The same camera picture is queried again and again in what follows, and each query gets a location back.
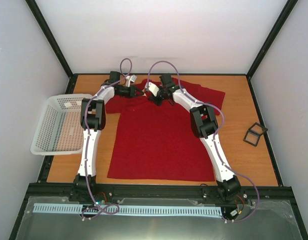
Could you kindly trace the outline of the red t-shirt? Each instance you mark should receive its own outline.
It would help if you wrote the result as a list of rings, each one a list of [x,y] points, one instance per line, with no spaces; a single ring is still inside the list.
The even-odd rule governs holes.
[[[179,104],[149,96],[115,96],[108,114],[119,114],[107,177],[123,180],[213,182],[212,162],[191,130],[190,114]]]

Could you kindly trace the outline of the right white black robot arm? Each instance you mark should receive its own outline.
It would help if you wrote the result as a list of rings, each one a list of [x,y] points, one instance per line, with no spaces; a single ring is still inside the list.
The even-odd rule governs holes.
[[[221,110],[192,96],[181,84],[176,84],[170,74],[160,76],[161,86],[150,81],[145,91],[150,92],[150,100],[160,105],[163,100],[181,105],[190,114],[191,129],[195,137],[204,145],[212,162],[218,196],[224,203],[232,200],[240,191],[241,185],[236,173],[231,169],[219,139],[219,126],[214,111]]]

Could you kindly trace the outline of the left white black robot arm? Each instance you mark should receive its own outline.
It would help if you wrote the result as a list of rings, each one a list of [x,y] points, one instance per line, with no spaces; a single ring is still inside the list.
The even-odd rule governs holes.
[[[114,96],[141,96],[143,92],[132,85],[136,79],[135,75],[112,71],[92,97],[82,100],[80,121],[83,128],[83,150],[78,173],[74,179],[74,191],[86,201],[94,201],[98,195],[96,156],[98,141],[106,125],[105,105]]]

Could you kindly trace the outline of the black clear brooch box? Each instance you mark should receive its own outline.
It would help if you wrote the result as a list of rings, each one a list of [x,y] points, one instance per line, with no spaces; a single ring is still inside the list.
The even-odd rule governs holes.
[[[248,143],[252,146],[257,146],[258,142],[261,138],[262,135],[264,135],[268,129],[259,124],[259,123],[254,123],[246,132],[243,141],[245,143]]]

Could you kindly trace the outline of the white perforated plastic basket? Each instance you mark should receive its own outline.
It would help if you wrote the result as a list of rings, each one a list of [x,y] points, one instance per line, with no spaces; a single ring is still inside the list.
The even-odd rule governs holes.
[[[90,94],[61,94],[47,99],[31,144],[40,156],[78,154],[83,149],[81,106]]]

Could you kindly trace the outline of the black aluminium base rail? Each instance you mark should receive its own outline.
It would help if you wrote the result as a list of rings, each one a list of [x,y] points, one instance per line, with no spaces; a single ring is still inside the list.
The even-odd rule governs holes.
[[[292,200],[294,194],[291,187],[260,186],[257,190],[252,186],[243,186],[239,196],[247,195],[249,200]],[[70,201],[80,203],[91,202],[87,189],[79,190],[70,183],[31,183],[25,196],[31,197],[68,197]],[[124,198],[145,199],[189,199],[201,203],[225,204],[220,201],[216,186],[206,185],[137,185],[137,184],[97,184],[93,197],[96,201],[114,202]]]

